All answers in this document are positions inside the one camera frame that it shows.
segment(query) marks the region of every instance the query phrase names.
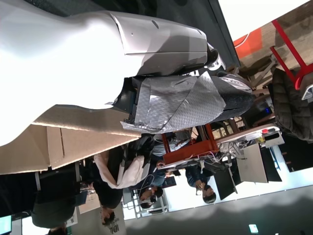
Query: desk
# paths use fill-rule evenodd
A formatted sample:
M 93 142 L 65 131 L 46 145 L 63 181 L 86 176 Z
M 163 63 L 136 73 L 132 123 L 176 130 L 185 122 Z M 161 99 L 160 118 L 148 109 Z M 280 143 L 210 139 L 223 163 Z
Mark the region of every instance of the desk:
M 223 137 L 223 138 L 220 138 L 218 140 L 216 140 L 216 144 L 221 144 L 221 143 L 225 143 L 225 142 L 232 142 L 232 141 L 235 141 L 235 140 L 238 140 L 242 137 L 245 137 L 245 136 L 249 136 L 249 135 L 254 135 L 254 134 L 258 134 L 258 133 L 262 133 L 263 130 L 265 129 L 275 129 L 275 131 L 279 131 L 279 127 L 276 126 L 275 124 L 266 124 L 266 125 L 263 125 L 263 126 L 258 126 L 258 127 L 255 127 L 255 128 L 250 128 L 250 129 L 247 129 L 247 130 L 244 130 L 244 131 L 241 131 L 239 133 L 235 133 L 235 134 L 231 134 L 229 136 L 226 136 L 226 137 Z
M 305 4 L 309 0 L 219 0 L 233 41 Z

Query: black jacket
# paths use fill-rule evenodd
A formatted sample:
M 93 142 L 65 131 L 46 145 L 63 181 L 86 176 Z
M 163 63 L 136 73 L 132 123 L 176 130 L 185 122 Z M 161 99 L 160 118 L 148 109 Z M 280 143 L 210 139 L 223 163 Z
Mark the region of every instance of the black jacket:
M 301 140 L 313 140 L 313 108 L 306 100 L 301 100 L 300 91 L 287 74 L 279 69 L 273 73 L 272 99 L 278 126 L 285 133 Z
M 196 181 L 201 180 L 201 182 L 207 184 L 209 182 L 213 173 L 206 169 L 203 169 L 201 174 L 201 169 L 199 166 L 190 166 L 186 168 L 186 178 L 189 186 L 196 187 Z

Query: white table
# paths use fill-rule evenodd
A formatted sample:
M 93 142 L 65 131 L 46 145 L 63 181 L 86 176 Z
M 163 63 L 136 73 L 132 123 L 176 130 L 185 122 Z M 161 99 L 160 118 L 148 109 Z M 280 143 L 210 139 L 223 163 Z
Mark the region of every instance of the white table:
M 309 0 L 219 0 L 233 41 Z

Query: dark hair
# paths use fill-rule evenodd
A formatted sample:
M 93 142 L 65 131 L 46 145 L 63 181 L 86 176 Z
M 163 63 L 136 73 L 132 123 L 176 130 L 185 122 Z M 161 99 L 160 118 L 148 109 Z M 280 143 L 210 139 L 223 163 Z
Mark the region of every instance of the dark hair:
M 110 214 L 110 217 L 109 217 L 109 218 L 105 218 L 105 219 L 104 219 L 103 225 L 107 226 L 107 225 L 111 224 L 111 223 L 114 221 L 114 218 L 115 218 L 115 213 L 112 212 L 112 213 Z
M 216 194 L 213 193 L 212 195 L 208 196 L 208 197 L 204 197 L 203 198 L 203 201 L 206 203 L 206 204 L 210 204 L 210 203 L 213 203 L 215 202 L 216 200 Z
M 161 187 L 157 187 L 155 195 L 160 198 L 163 195 L 163 189 Z
M 54 231 L 51 231 L 50 229 L 48 235 L 67 235 L 67 228 L 65 229 L 65 232 L 62 228 L 59 228 Z
M 145 203 L 141 203 L 140 206 L 141 206 L 141 208 L 143 208 L 143 209 L 149 209 L 149 208 L 151 207 L 151 204 L 145 202 Z

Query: red wooden frame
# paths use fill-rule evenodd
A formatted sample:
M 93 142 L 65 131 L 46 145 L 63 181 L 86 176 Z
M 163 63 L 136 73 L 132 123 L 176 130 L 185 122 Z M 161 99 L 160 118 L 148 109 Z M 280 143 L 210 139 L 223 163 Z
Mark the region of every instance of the red wooden frame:
M 289 50 L 291 51 L 291 53 L 293 54 L 293 56 L 295 57 L 295 59 L 297 60 L 297 62 L 299 63 L 299 65 L 301 67 L 300 71 L 296 74 L 296 76 L 294 76 L 292 74 L 292 72 L 288 69 L 288 67 L 286 66 L 285 62 L 279 56 L 279 54 L 277 53 L 275 48 L 271 47 L 270 50 L 273 52 L 274 56 L 276 57 L 276 59 L 278 60 L 280 65 L 283 67 L 283 69 L 285 70 L 285 72 L 288 75 L 288 77 L 294 83 L 294 87 L 296 88 L 296 90 L 299 90 L 303 76 L 308 74 L 308 73 L 313 72 L 313 64 L 306 65 L 306 63 L 301 58 L 300 54 L 295 49 L 294 45 L 292 44 L 292 42 L 290 41 L 290 39 L 288 38 L 288 36 L 284 32 L 284 30 L 282 29 L 282 27 L 280 26 L 278 21 L 277 20 L 273 20 L 272 23 L 275 26 L 275 28 L 277 29 L 277 32 L 280 34 L 280 36 L 282 37 L 282 39 L 286 43 L 287 47 L 289 48 Z
M 197 158 L 198 156 L 205 156 L 209 152 L 216 153 L 219 148 L 215 142 L 212 129 L 210 124 L 205 125 L 206 131 L 208 133 L 209 140 L 194 143 L 184 148 L 180 148 L 174 152 L 170 151 L 168 141 L 164 134 L 162 134 L 163 143 L 165 146 L 166 154 L 164 154 L 163 159 L 165 164 L 172 164 L 181 160 L 186 160 L 190 158 Z

